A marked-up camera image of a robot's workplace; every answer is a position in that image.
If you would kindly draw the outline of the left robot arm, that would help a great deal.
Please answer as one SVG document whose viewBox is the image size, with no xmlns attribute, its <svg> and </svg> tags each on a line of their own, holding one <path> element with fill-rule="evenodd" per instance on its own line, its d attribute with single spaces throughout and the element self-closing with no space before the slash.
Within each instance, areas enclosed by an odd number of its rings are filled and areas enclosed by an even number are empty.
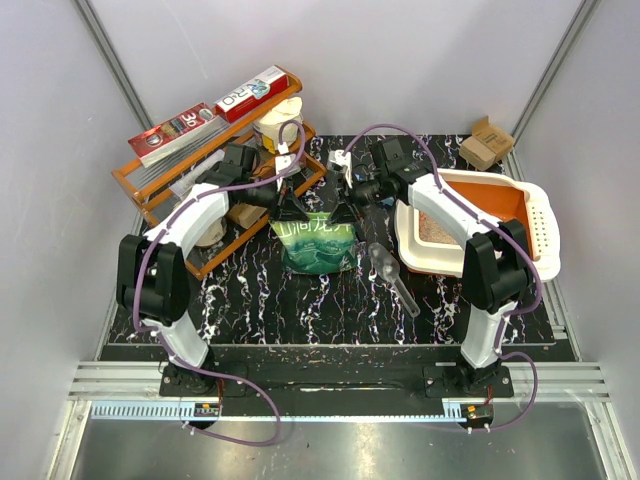
<svg viewBox="0 0 640 480">
<path fill-rule="evenodd" d="M 155 336 L 168 353 L 170 371 L 195 395 L 213 390 L 214 354 L 188 313 L 190 271 L 186 260 L 206 231 L 237 203 L 274 210 L 295 196 L 285 178 L 300 166 L 301 152 L 285 144 L 275 174 L 252 177 L 255 148 L 231 144 L 223 158 L 202 172 L 170 216 L 143 235 L 129 234 L 118 251 L 116 301 L 132 315 L 138 333 Z"/>
</svg>

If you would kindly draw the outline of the clear plastic scoop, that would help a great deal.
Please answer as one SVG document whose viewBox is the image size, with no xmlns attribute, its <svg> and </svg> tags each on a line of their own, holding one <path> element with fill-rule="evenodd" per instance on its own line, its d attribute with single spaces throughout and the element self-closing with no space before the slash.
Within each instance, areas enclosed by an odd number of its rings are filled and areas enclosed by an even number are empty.
<svg viewBox="0 0 640 480">
<path fill-rule="evenodd" d="M 400 278 L 399 262 L 379 243 L 371 243 L 368 246 L 368 253 L 376 274 L 396 293 L 409 316 L 416 318 L 420 314 L 420 308 Z"/>
</svg>

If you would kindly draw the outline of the green litter bag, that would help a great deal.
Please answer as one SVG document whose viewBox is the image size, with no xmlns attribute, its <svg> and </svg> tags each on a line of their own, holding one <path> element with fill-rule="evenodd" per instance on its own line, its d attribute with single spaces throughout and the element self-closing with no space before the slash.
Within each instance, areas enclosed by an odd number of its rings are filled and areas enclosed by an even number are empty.
<svg viewBox="0 0 640 480">
<path fill-rule="evenodd" d="M 294 274 L 329 275 L 357 266 L 354 225 L 329 222 L 328 212 L 308 214 L 304 221 L 271 221 L 280 240 L 282 263 Z"/>
</svg>

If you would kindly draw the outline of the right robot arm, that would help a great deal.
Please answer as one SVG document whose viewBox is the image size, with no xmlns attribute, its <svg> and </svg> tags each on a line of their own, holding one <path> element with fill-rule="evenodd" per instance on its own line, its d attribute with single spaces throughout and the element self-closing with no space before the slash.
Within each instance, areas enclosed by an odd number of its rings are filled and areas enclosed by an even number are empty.
<svg viewBox="0 0 640 480">
<path fill-rule="evenodd" d="M 370 153 L 372 177 L 356 181 L 350 151 L 330 152 L 328 166 L 342 178 L 329 220 L 360 225 L 364 206 L 392 198 L 435 220 L 463 249 L 462 295 L 470 314 L 459 359 L 446 368 L 443 387 L 477 396 L 498 377 L 506 358 L 501 347 L 506 324 L 539 279 L 526 228 L 517 219 L 501 221 L 458 194 L 441 177 L 432 155 L 419 160 L 396 138 L 374 143 Z"/>
</svg>

